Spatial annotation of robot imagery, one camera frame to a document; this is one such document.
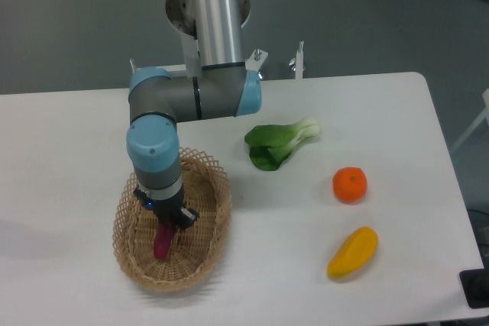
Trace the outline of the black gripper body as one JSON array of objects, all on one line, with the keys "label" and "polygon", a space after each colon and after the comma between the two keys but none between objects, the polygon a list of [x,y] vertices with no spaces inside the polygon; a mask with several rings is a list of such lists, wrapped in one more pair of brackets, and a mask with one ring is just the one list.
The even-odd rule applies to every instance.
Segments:
[{"label": "black gripper body", "polygon": [[159,221],[168,221],[183,206],[184,188],[171,186],[166,189],[143,189],[143,206],[152,211]]}]

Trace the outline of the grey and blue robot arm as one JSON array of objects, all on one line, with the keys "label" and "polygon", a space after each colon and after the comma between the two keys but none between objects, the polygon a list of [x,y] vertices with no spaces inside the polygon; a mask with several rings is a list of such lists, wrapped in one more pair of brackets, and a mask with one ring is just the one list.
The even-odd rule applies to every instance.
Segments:
[{"label": "grey and blue robot arm", "polygon": [[261,108],[261,83],[246,67],[241,46],[249,0],[167,0],[166,11],[190,37],[192,53],[183,76],[156,66],[134,69],[126,146],[141,205],[161,224],[187,229],[199,215],[184,202],[178,124],[254,114]]}]

